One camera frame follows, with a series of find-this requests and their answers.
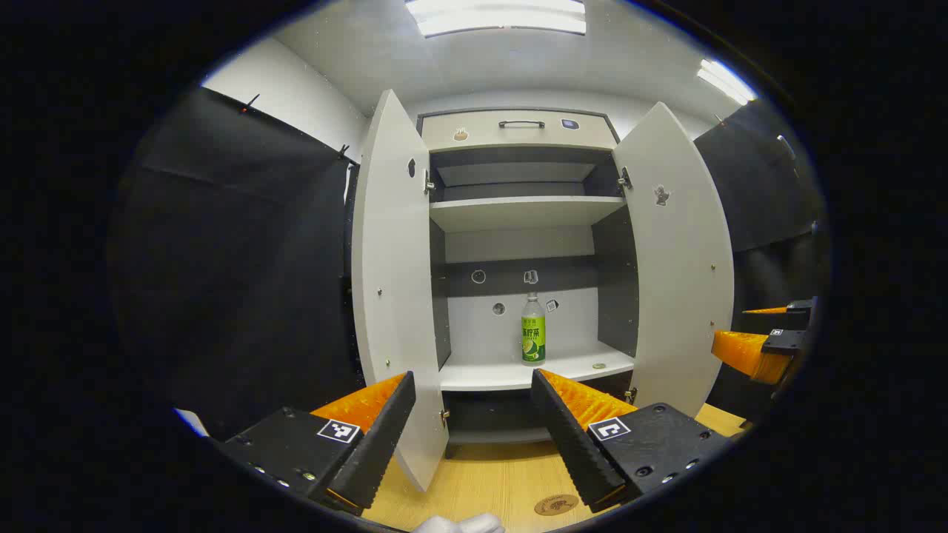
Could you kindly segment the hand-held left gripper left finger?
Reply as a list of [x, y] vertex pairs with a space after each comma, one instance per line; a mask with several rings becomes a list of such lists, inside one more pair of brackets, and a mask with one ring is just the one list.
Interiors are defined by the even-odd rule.
[[308, 412], [282, 407], [216, 448], [261, 481], [337, 512], [375, 502], [416, 401], [401, 372]]

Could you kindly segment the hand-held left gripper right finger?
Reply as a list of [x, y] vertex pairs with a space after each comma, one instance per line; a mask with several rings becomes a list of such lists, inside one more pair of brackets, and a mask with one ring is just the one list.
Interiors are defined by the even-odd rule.
[[690, 478], [735, 442], [667, 403], [637, 408], [542, 368], [530, 397], [592, 512]]

